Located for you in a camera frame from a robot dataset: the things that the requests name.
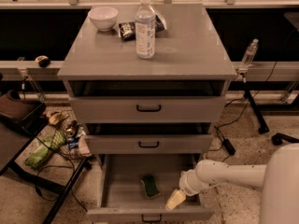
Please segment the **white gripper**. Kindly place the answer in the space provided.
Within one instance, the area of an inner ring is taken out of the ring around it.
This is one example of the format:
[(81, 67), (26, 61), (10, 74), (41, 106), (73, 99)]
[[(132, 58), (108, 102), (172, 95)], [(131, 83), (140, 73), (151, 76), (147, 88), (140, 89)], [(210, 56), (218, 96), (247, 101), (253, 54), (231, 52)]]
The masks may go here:
[(186, 195), (196, 195), (203, 189), (202, 182), (194, 170), (182, 171), (178, 186), (180, 189), (175, 189), (166, 202), (165, 209), (167, 211), (172, 211), (182, 204), (186, 200)]

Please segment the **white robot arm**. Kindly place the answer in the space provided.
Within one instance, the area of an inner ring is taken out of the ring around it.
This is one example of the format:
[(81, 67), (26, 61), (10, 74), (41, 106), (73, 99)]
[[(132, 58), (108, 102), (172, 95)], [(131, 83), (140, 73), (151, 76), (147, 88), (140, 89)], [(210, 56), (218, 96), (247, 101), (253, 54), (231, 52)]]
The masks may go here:
[(280, 147), (263, 165), (229, 165), (202, 160), (183, 172), (166, 202), (171, 211), (204, 189), (231, 183), (262, 190), (259, 224), (299, 224), (299, 144)]

